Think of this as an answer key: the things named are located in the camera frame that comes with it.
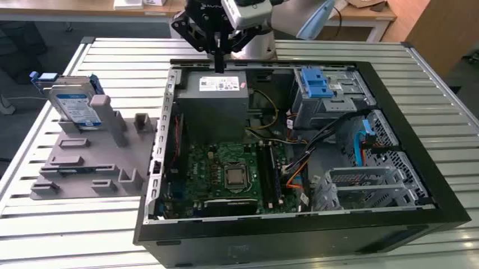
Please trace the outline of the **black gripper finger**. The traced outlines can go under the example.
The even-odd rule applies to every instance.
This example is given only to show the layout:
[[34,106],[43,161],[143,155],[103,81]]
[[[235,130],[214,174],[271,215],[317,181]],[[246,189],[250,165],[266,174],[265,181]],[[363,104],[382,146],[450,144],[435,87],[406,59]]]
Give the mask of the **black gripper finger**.
[[214,17],[205,12],[181,12],[171,23],[174,30],[199,51],[214,60],[215,72],[221,73],[221,48],[217,39]]
[[238,34],[230,37],[233,28],[225,28],[221,31],[221,73],[225,73],[226,57],[233,53],[238,53],[247,44],[253,41],[254,37],[259,35],[263,26],[255,26],[242,30]]

